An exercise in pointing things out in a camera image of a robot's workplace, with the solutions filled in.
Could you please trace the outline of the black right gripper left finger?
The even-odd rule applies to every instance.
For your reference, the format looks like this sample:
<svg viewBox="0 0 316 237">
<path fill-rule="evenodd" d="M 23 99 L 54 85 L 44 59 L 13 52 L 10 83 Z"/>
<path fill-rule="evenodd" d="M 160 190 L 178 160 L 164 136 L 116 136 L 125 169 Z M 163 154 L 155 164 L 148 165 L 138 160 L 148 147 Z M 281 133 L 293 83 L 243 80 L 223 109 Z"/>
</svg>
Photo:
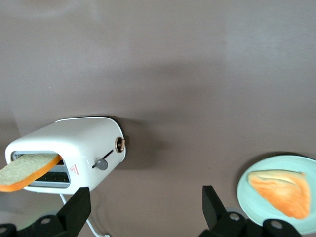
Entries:
<svg viewBox="0 0 316 237">
<path fill-rule="evenodd" d="M 79 188 L 55 215 L 38 218 L 24 229 L 11 223 L 0 225 L 2 237 L 76 237 L 91 213 L 90 190 Z"/>
</svg>

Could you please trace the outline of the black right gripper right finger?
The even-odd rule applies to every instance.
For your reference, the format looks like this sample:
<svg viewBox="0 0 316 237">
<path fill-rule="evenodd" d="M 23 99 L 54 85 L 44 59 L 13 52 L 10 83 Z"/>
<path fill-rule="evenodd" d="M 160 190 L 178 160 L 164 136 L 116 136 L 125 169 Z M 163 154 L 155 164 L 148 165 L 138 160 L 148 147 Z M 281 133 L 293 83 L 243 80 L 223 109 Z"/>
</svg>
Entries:
<svg viewBox="0 0 316 237">
<path fill-rule="evenodd" d="M 208 229 L 201 237 L 300 237 L 289 223 L 267 219 L 260 226 L 240 213 L 228 212 L 212 186 L 202 187 L 202 211 Z"/>
</svg>

